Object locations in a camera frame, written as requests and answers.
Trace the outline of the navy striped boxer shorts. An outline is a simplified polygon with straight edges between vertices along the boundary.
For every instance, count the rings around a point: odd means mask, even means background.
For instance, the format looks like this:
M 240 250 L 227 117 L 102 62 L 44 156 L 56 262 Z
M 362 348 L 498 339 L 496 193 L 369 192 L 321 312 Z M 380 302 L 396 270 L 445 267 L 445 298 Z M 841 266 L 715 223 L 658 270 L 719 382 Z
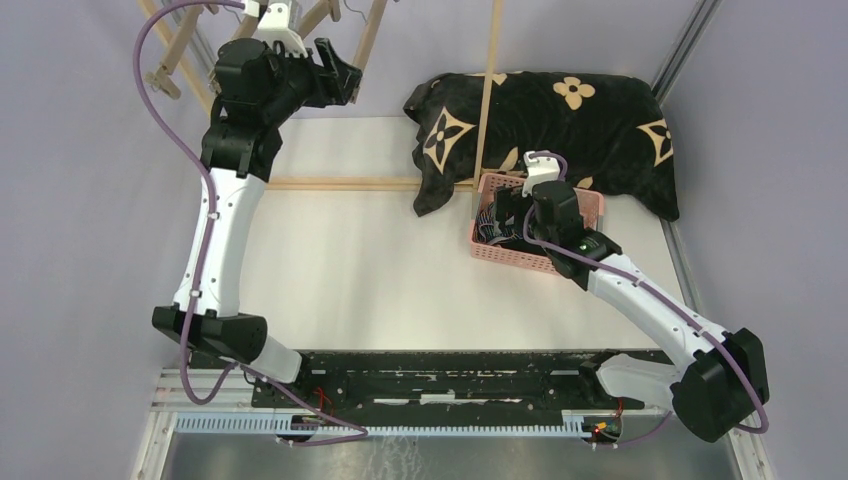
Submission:
M 493 202 L 478 212 L 472 231 L 472 240 L 486 246 L 515 251 L 526 251 L 530 247 L 522 232 L 500 232 L 497 229 L 493 214 Z

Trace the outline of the beige clip hanger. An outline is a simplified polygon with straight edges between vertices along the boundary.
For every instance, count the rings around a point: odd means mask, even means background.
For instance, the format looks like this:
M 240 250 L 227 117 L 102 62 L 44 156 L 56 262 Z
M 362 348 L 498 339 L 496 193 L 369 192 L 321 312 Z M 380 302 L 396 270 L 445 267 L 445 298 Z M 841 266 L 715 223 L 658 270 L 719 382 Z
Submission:
M 225 41 L 224 43 L 229 43 L 230 41 L 242 39 L 242 38 L 250 38 L 252 37 L 258 28 L 259 22 L 261 18 L 264 16 L 267 11 L 267 7 L 269 1 L 241 1 L 243 4 L 247 5 L 247 13 L 241 14 L 238 26 L 236 27 L 235 32 L 231 35 L 230 39 Z M 214 71 L 214 67 L 210 70 L 208 75 L 209 80 L 209 88 L 213 93 L 220 92 L 220 85 L 217 81 L 216 74 Z
M 307 37 L 325 19 L 333 22 L 341 19 L 340 0 L 318 0 L 301 18 L 296 32 L 302 37 Z
M 203 79 L 193 65 L 188 52 L 191 42 L 198 33 L 198 20 L 204 13 L 215 15 L 218 11 L 217 6 L 180 7 L 175 10 L 179 19 L 174 21 L 174 27 L 169 25 L 165 16 L 154 24 L 152 31 L 163 44 L 164 53 L 158 65 L 143 75 L 143 80 L 148 86 L 172 100 L 178 100 L 182 90 L 173 80 L 173 76 L 181 73 L 189 90 L 201 106 L 205 110 L 211 107 L 213 95 L 208 81 Z
M 388 0 L 373 0 L 368 12 L 365 13 L 364 11 L 354 9 L 347 1 L 342 2 L 343 6 L 349 12 L 360 15 L 364 21 L 364 29 L 360 36 L 353 58 L 353 65 L 357 67 L 362 74 L 365 74 L 365 69 L 370 59 L 388 3 Z

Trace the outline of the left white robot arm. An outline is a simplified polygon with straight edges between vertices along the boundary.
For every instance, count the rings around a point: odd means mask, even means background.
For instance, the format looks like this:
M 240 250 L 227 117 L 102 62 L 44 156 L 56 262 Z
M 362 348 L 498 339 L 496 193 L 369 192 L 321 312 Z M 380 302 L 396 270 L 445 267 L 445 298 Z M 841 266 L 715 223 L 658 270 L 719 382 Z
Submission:
M 201 211 L 186 275 L 171 305 L 152 314 L 153 327 L 187 348 L 246 365 L 277 381 L 291 406 L 307 404 L 314 379 L 303 356 L 268 331 L 264 317 L 240 310 L 240 279 L 249 229 L 283 145 L 280 127 L 303 107 L 348 104 L 361 69 L 343 60 L 327 38 L 303 56 L 281 42 L 230 41 L 219 50 L 216 96 L 201 142 Z

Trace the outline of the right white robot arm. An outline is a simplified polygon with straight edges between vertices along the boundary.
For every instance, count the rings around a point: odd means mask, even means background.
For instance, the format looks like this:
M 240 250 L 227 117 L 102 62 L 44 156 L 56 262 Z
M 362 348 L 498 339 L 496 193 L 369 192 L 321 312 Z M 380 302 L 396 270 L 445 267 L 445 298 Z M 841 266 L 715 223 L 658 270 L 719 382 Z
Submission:
M 666 364 L 609 356 L 583 374 L 581 400 L 603 407 L 615 397 L 659 407 L 699 439 L 733 429 L 764 434 L 770 399 L 764 346 L 747 328 L 731 332 L 674 299 L 622 247 L 584 223 L 578 193 L 563 181 L 500 187 L 492 201 L 497 232 L 544 254 L 554 272 L 606 302 L 652 339 Z

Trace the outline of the empty beige clip hanger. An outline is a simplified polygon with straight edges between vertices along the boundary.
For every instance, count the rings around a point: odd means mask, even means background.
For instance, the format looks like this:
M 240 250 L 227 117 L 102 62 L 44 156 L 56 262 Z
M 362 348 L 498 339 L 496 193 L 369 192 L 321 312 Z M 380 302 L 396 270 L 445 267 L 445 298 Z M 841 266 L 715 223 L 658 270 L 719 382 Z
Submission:
M 198 20 L 204 13 L 215 15 L 218 11 L 217 6 L 180 7 L 175 10 L 179 19 L 174 21 L 174 27 L 169 25 L 165 16 L 154 24 L 152 31 L 163 44 L 164 53 L 158 65 L 143 75 L 143 80 L 148 86 L 172 100 L 178 100 L 182 90 L 173 80 L 173 76 L 181 73 L 189 90 L 201 106 L 205 110 L 211 107 L 213 95 L 208 81 L 203 79 L 193 65 L 188 52 L 191 42 L 198 33 Z

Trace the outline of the pink plastic basket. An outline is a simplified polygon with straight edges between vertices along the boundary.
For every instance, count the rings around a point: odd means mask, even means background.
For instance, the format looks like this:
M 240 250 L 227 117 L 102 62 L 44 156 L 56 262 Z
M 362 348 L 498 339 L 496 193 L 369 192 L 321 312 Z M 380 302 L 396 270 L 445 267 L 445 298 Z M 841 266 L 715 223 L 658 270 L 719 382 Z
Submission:
M 478 205 L 476 207 L 479 214 L 483 210 L 488 210 L 493 203 L 495 192 L 500 188 L 521 187 L 524 183 L 523 178 L 508 176 L 497 173 L 485 173 L 481 176 L 478 185 L 478 193 L 480 194 Z M 579 209 L 584 217 L 584 224 L 588 228 L 593 228 L 597 231 L 601 230 L 602 219 L 605 213 L 604 196 L 598 192 L 577 189 L 576 190 Z M 471 256 L 479 260 L 490 261 L 512 267 L 522 268 L 525 270 L 533 270 L 556 275 L 557 272 L 553 267 L 549 258 L 541 253 L 527 253 L 507 249 L 501 244 L 489 244 L 480 235 L 478 226 L 481 224 L 479 215 L 471 222 L 469 231 L 469 242 L 471 245 Z

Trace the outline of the black floral blanket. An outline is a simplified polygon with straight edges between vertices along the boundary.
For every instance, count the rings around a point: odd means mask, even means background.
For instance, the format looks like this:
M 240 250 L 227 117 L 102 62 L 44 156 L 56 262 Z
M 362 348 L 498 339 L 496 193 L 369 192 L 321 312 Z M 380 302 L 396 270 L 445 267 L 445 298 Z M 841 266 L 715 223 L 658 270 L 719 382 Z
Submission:
M 486 172 L 525 176 L 525 153 L 550 151 L 566 160 L 571 184 L 629 195 L 661 219 L 679 219 L 672 132 L 648 83 L 609 74 L 495 74 L 480 141 L 485 81 L 482 73 L 444 73 L 418 85 L 403 106 L 418 126 L 411 152 L 422 175 L 418 216 L 443 207 L 459 182 Z

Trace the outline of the wooden clothes rack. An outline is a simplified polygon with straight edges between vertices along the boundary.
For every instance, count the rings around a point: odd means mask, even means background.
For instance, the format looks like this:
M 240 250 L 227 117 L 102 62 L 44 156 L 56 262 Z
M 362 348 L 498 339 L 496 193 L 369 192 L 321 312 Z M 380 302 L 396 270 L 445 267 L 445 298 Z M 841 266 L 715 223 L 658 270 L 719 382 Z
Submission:
M 177 8 L 190 7 L 185 3 L 173 1 Z M 221 1 L 202 1 L 191 6 L 223 5 Z M 486 71 L 483 76 L 483 92 L 478 121 L 478 137 L 476 156 L 472 178 L 456 185 L 460 191 L 474 191 L 478 188 L 482 173 L 483 153 L 486 143 L 491 93 L 494 84 L 494 70 L 497 59 L 497 47 L 502 23 L 503 3 L 492 3 L 491 25 L 488 40 Z M 269 187 L 278 190 L 336 190 L 336 191 L 409 191 L 420 185 L 420 181 L 412 177 L 273 177 Z

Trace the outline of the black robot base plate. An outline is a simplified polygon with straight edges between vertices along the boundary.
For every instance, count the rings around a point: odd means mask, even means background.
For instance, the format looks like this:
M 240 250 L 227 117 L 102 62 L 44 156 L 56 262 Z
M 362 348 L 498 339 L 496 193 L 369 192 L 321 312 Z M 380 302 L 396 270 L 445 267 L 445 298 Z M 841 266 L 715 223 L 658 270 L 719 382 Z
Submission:
M 362 431 L 559 432 L 566 411 L 642 410 L 602 391 L 595 368 L 611 352 L 308 351 L 290 390 L 319 415 L 295 414 L 274 436 L 305 445 Z

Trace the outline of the aluminium frame rail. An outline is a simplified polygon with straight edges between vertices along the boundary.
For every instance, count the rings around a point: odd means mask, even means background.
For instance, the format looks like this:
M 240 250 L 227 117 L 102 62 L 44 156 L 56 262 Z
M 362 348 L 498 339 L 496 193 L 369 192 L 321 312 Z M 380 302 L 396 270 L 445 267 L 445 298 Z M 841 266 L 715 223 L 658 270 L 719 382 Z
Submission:
M 652 93 L 660 104 L 671 92 L 680 72 L 721 4 L 721 0 L 695 2 L 691 14 L 653 80 Z

